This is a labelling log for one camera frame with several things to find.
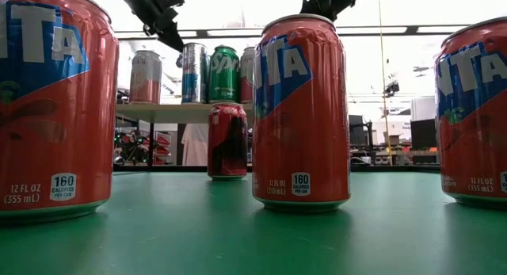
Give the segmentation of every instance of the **white can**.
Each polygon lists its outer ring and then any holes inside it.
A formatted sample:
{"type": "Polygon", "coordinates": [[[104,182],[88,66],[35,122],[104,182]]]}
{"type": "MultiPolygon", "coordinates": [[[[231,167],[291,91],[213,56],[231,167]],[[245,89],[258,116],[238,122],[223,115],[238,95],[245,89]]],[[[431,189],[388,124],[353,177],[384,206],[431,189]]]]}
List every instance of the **white can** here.
{"type": "Polygon", "coordinates": [[[131,104],[160,104],[162,61],[160,55],[147,50],[135,53],[130,78],[131,104]]]}
{"type": "Polygon", "coordinates": [[[254,83],[254,47],[245,48],[240,63],[240,102],[252,103],[252,84],[254,83]]]}

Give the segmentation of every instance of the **cable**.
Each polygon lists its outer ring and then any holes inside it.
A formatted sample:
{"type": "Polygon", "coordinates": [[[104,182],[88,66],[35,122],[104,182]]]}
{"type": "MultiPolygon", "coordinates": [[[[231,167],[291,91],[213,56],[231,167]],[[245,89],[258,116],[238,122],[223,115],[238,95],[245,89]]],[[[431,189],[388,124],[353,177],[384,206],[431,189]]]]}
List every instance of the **cable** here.
{"type": "Polygon", "coordinates": [[[386,73],[383,65],[383,29],[382,29],[382,8],[379,0],[379,25],[380,25],[380,55],[382,56],[382,82],[383,82],[383,114],[386,118],[386,134],[387,134],[387,152],[389,153],[389,165],[393,166],[393,158],[391,153],[391,138],[389,137],[389,124],[387,123],[387,104],[386,104],[386,73]]]}

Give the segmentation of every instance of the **computer monitor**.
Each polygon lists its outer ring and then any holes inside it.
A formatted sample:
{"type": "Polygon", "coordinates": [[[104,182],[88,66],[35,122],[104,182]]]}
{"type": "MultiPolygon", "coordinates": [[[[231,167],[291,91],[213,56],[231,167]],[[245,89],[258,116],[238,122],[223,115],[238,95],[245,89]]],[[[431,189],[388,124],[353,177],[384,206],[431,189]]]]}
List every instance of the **computer monitor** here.
{"type": "MultiPolygon", "coordinates": [[[[349,115],[349,126],[353,124],[363,124],[363,116],[349,115]]],[[[350,128],[350,144],[366,145],[366,132],[362,125],[350,128]]]]}
{"type": "MultiPolygon", "coordinates": [[[[436,147],[434,119],[410,122],[410,132],[412,135],[412,150],[426,151],[431,147],[436,147]]],[[[435,163],[436,156],[414,156],[412,161],[414,164],[435,163]]]]}
{"type": "Polygon", "coordinates": [[[428,150],[436,147],[435,120],[417,120],[410,122],[412,148],[414,150],[428,150]]]}

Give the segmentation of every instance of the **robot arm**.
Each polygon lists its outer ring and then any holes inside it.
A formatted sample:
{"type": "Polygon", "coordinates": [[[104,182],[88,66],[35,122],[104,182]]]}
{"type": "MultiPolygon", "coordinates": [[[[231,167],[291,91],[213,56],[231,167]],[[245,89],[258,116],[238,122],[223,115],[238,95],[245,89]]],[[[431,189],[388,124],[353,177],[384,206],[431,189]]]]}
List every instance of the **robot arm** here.
{"type": "MultiPolygon", "coordinates": [[[[301,13],[315,13],[336,20],[336,15],[347,6],[353,6],[356,0],[303,0],[301,13]]],[[[158,39],[167,46],[183,51],[183,41],[177,32],[175,6],[185,0],[125,0],[132,12],[144,23],[147,35],[157,34],[158,39]]]]}
{"type": "Polygon", "coordinates": [[[132,12],[144,23],[147,35],[157,34],[158,39],[167,46],[183,51],[183,40],[177,32],[177,16],[174,6],[180,6],[185,0],[124,0],[132,12]]]}

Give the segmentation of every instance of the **12 fl oz text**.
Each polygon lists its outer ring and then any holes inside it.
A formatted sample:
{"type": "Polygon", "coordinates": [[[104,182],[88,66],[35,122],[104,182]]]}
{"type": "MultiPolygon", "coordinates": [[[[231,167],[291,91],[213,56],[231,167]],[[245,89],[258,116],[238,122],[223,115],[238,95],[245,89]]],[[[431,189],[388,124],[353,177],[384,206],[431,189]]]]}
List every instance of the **12 fl oz text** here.
{"type": "Polygon", "coordinates": [[[11,193],[40,193],[40,184],[33,185],[11,185],[10,186],[11,193]]]}

